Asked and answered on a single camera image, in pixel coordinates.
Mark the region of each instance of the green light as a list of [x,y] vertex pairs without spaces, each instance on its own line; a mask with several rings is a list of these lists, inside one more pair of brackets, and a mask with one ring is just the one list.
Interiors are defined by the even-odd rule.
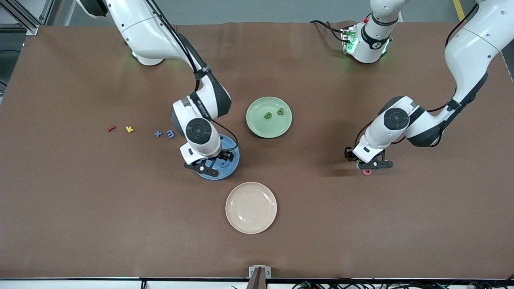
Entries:
[[353,40],[350,43],[348,43],[347,52],[353,53],[355,51],[355,47],[357,46],[358,43],[359,43],[359,39],[357,37],[354,37]]
[[382,54],[384,54],[386,52],[386,49],[387,49],[387,45],[389,44],[389,39],[387,40],[387,42],[385,43],[384,45],[384,50],[382,50]]

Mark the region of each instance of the black cable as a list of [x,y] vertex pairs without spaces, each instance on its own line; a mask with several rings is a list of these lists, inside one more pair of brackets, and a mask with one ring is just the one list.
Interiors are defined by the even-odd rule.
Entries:
[[345,287],[343,287],[343,286],[341,286],[341,285],[337,284],[337,287],[338,287],[339,289],[348,289],[348,288],[350,288],[350,287],[352,287],[352,286],[355,286],[355,284],[348,284],[348,285],[347,285],[347,286],[345,286]]
[[326,289],[323,285],[321,285],[320,283],[313,283],[314,286],[316,286],[318,289]]
[[376,288],[375,288],[375,286],[374,286],[373,284],[371,284],[371,283],[369,283],[369,282],[367,282],[367,281],[362,280],[361,282],[362,282],[362,283],[366,283],[366,284],[370,285],[370,286],[371,286],[371,288],[373,288],[373,289],[376,289]]
[[393,287],[393,288],[391,288],[391,289],[409,288],[409,287],[411,287],[411,286],[412,286],[412,285],[407,284],[407,285],[401,285],[401,286]]
[[373,120],[372,120],[372,121],[370,121],[370,123],[366,124],[366,126],[365,126],[365,127],[363,127],[363,128],[360,130],[360,132],[357,134],[357,137],[355,138],[355,142],[354,142],[354,147],[356,147],[356,146],[357,146],[357,141],[359,140],[359,136],[360,136],[360,134],[361,134],[361,133],[362,133],[362,132],[367,128],[367,127],[369,127],[369,126],[371,125],[371,123],[372,123],[372,122],[373,122]]
[[439,138],[437,139],[437,142],[431,146],[428,146],[429,148],[437,147],[437,145],[441,142],[441,138],[443,137],[443,127],[445,126],[446,121],[443,121],[439,124]]
[[457,282],[457,280],[451,281],[451,283],[449,283],[448,285],[445,285],[445,287],[449,287],[449,286],[453,285],[455,282]]
[[332,26],[330,26],[330,23],[327,21],[326,22],[328,28],[330,29],[330,32],[332,32],[332,35],[339,41],[341,42],[344,42],[344,43],[350,43],[350,40],[344,40],[343,38],[339,38],[337,37],[336,33],[334,32],[334,28],[332,28]]
[[491,285],[491,287],[494,287],[494,288],[500,288],[500,287],[503,287],[503,289],[509,289],[509,287],[503,285],[503,284],[500,284],[498,281],[494,281],[494,285]]
[[451,30],[450,34],[448,34],[448,37],[446,38],[445,47],[446,47],[446,46],[448,46],[448,42],[450,42],[450,37],[451,37],[451,35],[455,32],[455,30],[457,30],[457,28],[458,28],[460,25],[462,25],[462,23],[464,23],[464,21],[466,21],[466,19],[467,19],[468,17],[470,17],[470,16],[471,16],[471,14],[473,13],[473,11],[475,11],[475,9],[476,9],[478,6],[479,6],[478,4],[475,4],[475,6],[473,6],[473,8],[471,8],[471,11],[469,11],[469,13],[468,13],[468,14],[467,14],[467,15],[466,15],[466,16],[465,16],[465,17],[464,17],[464,18],[463,18],[463,19],[462,19],[462,20],[457,24],[457,26],[455,26],[455,27]]
[[433,109],[433,110],[429,110],[429,111],[427,111],[427,112],[429,112],[429,113],[433,113],[433,112],[436,112],[436,111],[440,111],[440,110],[442,110],[445,106],[446,106],[446,104],[443,104],[443,106],[440,106],[440,107],[438,107],[438,108],[436,108],[436,109]]
[[392,142],[391,144],[392,144],[392,145],[395,145],[395,144],[397,144],[397,143],[402,142],[404,139],[405,139],[405,137],[401,138],[401,140],[399,140],[399,141],[394,141],[394,142]]
[[341,30],[337,30],[336,28],[329,27],[328,25],[326,25],[325,23],[323,23],[323,22],[321,22],[319,20],[312,20],[309,23],[319,23],[319,24],[323,25],[327,29],[332,29],[332,31],[335,31],[335,32],[341,32]]
[[330,25],[330,22],[328,22],[328,21],[327,21],[326,23],[323,23],[323,22],[321,22],[321,21],[319,21],[319,20],[312,20],[312,21],[311,21],[311,22],[309,22],[309,23],[319,23],[319,24],[323,25],[323,27],[325,27],[326,29],[329,29],[329,30],[332,32],[332,35],[333,35],[337,40],[339,40],[339,41],[341,41],[341,42],[344,42],[344,43],[350,43],[350,41],[349,41],[349,40],[344,40],[344,39],[342,39],[342,38],[337,37],[337,35],[336,35],[336,32],[341,33],[341,29],[346,29],[346,28],[348,28],[348,27],[350,27],[350,26],[345,26],[345,27],[343,27],[343,28],[336,29],[336,28],[333,28],[333,27]]
[[234,137],[235,147],[230,148],[230,149],[226,149],[226,150],[222,150],[222,152],[230,152],[230,151],[233,151],[233,150],[237,149],[239,147],[239,141],[237,140],[237,137],[235,136],[235,134],[232,131],[230,131],[228,128],[224,127],[221,123],[215,121],[214,119],[212,120],[212,122],[214,122],[217,125],[219,125],[220,127],[222,127],[224,130],[226,130],[228,133],[230,133]]
[[[169,33],[173,36],[173,38],[175,39],[175,41],[178,43],[178,45],[180,46],[180,48],[182,49],[182,51],[184,52],[184,54],[186,55],[186,57],[188,58],[189,60],[189,63],[191,64],[191,67],[193,68],[193,72],[196,74],[198,72],[198,69],[196,69],[196,65],[194,64],[194,61],[193,61],[193,58],[191,57],[191,54],[189,53],[189,51],[184,47],[184,45],[182,44],[182,42],[178,39],[178,35],[176,34],[175,32],[175,29],[173,29],[173,26],[170,24],[170,22],[168,21],[168,19],[166,18],[166,16],[162,13],[162,11],[160,10],[159,6],[157,5],[157,3],[155,3],[154,0],[145,0],[146,3],[148,4],[148,6],[150,6],[150,8],[152,9],[152,11],[154,12],[154,14],[157,15],[157,17],[159,18],[159,20],[164,24],[164,26],[166,26],[166,29],[169,31]],[[195,89],[194,91],[198,91],[198,88],[200,87],[200,80],[196,80],[196,84],[195,84]]]

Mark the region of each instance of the blue plate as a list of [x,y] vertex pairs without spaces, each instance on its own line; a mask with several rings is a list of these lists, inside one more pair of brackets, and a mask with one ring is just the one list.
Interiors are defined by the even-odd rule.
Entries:
[[[227,149],[231,149],[231,148],[235,147],[235,141],[233,139],[231,139],[230,137],[228,137],[226,135],[222,135],[222,134],[220,134],[219,136],[222,139],[222,150],[227,150]],[[231,175],[235,171],[235,169],[237,168],[237,166],[239,164],[240,153],[239,153],[239,148],[236,148],[235,150],[230,151],[230,152],[234,154],[233,161],[227,161],[227,160],[222,160],[222,159],[216,158],[216,159],[214,159],[214,165],[213,165],[212,160],[210,160],[210,159],[206,160],[205,164],[207,167],[212,166],[213,169],[216,169],[219,171],[219,175],[217,177],[209,176],[206,174],[200,174],[200,173],[199,173],[199,175],[203,178],[210,179],[210,180],[220,180],[220,179],[224,179],[224,178],[228,177],[229,175]]]

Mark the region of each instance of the plate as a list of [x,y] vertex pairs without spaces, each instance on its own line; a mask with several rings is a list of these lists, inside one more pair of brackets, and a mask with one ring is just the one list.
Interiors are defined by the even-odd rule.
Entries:
[[277,200],[268,187],[248,182],[235,187],[225,204],[227,219],[236,230],[257,234],[266,230],[277,216]]
[[254,101],[246,111],[246,123],[253,133],[264,138],[274,138],[283,135],[292,122],[292,112],[289,105],[282,99],[273,96],[261,97]]
[[[219,137],[222,139],[222,149],[227,150],[231,149],[235,146],[235,141],[226,135],[220,134]],[[239,165],[239,158],[241,154],[239,153],[239,148],[232,150],[232,154],[234,154],[234,159],[232,161],[222,160],[216,158],[214,160],[207,159],[205,165],[209,168],[217,169],[219,172],[218,176],[209,176],[205,174],[199,174],[201,177],[210,179],[210,180],[220,180],[231,175],[237,166]]]

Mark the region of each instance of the black bracket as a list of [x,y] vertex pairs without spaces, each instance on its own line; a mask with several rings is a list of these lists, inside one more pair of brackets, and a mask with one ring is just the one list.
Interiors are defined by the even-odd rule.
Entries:
[[[359,160],[359,158],[353,153],[352,148],[346,148],[344,150],[344,158],[348,161]],[[360,170],[390,169],[393,167],[393,162],[386,159],[386,151],[383,150],[381,153],[374,156],[370,162],[360,161],[357,163],[357,166]]]
[[205,67],[202,67],[200,70],[198,70],[198,72],[194,74],[194,78],[196,80],[200,80],[207,74],[211,73],[211,68],[207,65],[207,63],[205,65]]
[[[188,170],[195,171],[199,174],[205,174],[211,177],[218,177],[219,171],[217,169],[213,169],[214,163],[217,159],[226,160],[226,161],[233,161],[234,160],[234,154],[227,151],[221,151],[219,155],[213,158],[199,160],[197,162],[194,162],[190,165],[187,163],[184,163],[184,167]],[[211,160],[211,166],[207,166],[207,160]]]

